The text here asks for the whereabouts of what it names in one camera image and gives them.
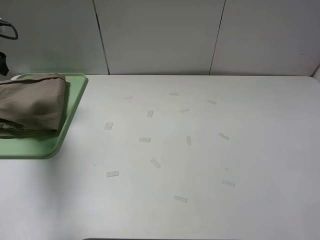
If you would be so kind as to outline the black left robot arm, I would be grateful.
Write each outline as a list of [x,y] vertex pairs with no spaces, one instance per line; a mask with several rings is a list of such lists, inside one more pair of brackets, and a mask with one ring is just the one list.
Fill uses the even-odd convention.
[[0,52],[0,74],[2,76],[7,76],[8,72],[7,56],[3,52]]

